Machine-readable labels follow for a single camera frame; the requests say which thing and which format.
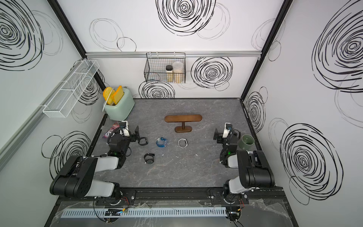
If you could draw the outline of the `black strap watch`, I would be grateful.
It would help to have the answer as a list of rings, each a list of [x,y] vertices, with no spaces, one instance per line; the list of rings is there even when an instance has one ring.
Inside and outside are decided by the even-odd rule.
[[[146,146],[148,145],[148,139],[144,137],[144,139],[141,141],[141,143],[138,143],[140,146]]]

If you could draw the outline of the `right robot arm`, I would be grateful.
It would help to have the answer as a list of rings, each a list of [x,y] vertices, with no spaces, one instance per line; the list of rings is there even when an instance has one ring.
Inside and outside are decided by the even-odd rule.
[[[251,150],[255,144],[251,135],[241,135],[231,124],[226,124],[223,132],[215,130],[213,139],[222,145],[220,163],[226,168],[238,170],[238,176],[224,184],[224,196],[275,186],[274,175],[264,152]]]

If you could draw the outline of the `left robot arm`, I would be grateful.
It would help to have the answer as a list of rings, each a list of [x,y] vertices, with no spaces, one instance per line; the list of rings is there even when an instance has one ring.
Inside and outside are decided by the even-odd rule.
[[[122,168],[131,142],[145,140],[143,146],[148,144],[145,137],[140,137],[139,127],[136,127],[134,134],[129,132],[128,136],[125,130],[117,127],[110,133],[107,138],[110,150],[106,154],[71,156],[52,181],[50,193],[67,198],[108,197],[121,200],[123,194],[118,183],[95,180],[94,175],[96,172]]]

